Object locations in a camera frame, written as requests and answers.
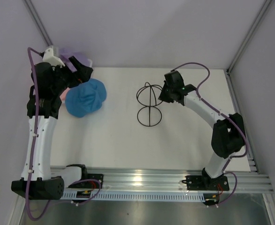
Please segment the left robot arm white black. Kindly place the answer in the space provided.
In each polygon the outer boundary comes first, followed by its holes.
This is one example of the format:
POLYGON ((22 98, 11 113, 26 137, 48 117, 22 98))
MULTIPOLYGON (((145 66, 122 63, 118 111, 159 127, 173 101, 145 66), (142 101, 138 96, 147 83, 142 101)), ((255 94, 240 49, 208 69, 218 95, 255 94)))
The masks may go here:
POLYGON ((74 56, 69 57, 75 71, 67 65, 41 62, 33 66, 27 103, 29 141, 23 172, 19 180, 11 183, 11 190, 29 200, 59 200, 64 188, 74 183, 83 188, 89 176, 83 165, 68 165, 65 174, 51 175, 50 156, 54 129, 62 104, 61 94, 89 81, 93 69, 74 56))

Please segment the black wire hat stand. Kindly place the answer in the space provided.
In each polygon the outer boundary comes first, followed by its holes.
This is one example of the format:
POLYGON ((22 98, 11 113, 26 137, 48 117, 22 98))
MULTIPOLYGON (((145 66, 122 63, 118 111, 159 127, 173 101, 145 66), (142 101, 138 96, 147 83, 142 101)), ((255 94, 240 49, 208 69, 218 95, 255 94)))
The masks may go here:
POLYGON ((142 105, 142 107, 139 109, 139 111, 137 112, 137 121, 139 122, 139 124, 141 124, 142 126, 144 127, 154 127, 154 126, 157 126, 161 120, 162 120, 162 112, 161 110, 158 108, 158 106, 162 103, 162 101, 158 102, 158 97, 156 96, 156 93, 155 93, 155 89, 158 89, 160 91, 162 91, 162 87, 158 84, 150 84, 149 82, 145 82, 144 86, 141 87, 137 92, 136 92, 136 100, 137 102, 142 105), (141 93, 143 91, 145 91, 146 89, 149 90, 149 103, 142 103, 140 100, 139 100, 139 97, 141 95, 141 93), (148 123, 142 123, 140 118, 139 118, 139 114, 142 110, 144 109, 147 109, 148 110, 148 123), (151 122, 151 110, 154 109, 154 110, 157 110, 159 115, 160 115, 160 118, 158 120, 158 122, 156 123, 152 123, 151 122))

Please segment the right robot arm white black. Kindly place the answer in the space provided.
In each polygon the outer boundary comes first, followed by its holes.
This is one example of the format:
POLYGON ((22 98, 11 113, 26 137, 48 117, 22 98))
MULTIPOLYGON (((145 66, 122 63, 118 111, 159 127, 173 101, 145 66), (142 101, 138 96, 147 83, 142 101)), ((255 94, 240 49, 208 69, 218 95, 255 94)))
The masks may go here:
POLYGON ((177 102, 200 116, 213 130, 211 146, 214 151, 208 165, 202 170, 201 184, 212 189, 224 175, 229 161, 244 146, 246 137, 243 118, 240 114, 224 114, 199 97, 197 88, 185 85, 181 74, 174 70, 164 75, 159 100, 166 103, 177 102))

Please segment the blue bucket hat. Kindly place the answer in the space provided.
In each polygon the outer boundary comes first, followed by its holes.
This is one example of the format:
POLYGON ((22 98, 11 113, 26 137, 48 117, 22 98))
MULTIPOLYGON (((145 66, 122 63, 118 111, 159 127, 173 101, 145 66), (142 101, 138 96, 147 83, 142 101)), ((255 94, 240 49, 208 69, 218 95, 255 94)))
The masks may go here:
POLYGON ((64 102, 70 115, 82 118, 99 110, 106 98, 107 90, 104 83, 91 78, 88 82, 70 88, 64 102))

